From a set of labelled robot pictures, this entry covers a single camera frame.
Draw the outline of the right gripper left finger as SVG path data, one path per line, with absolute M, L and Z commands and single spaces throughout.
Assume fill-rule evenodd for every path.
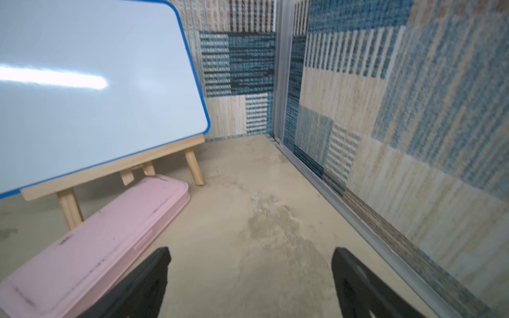
M 156 249 L 80 317 L 158 317 L 170 262 L 168 247 Z

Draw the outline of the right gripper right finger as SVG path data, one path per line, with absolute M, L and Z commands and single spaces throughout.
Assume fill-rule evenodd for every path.
M 348 249 L 337 247 L 331 260 L 343 317 L 422 317 Z

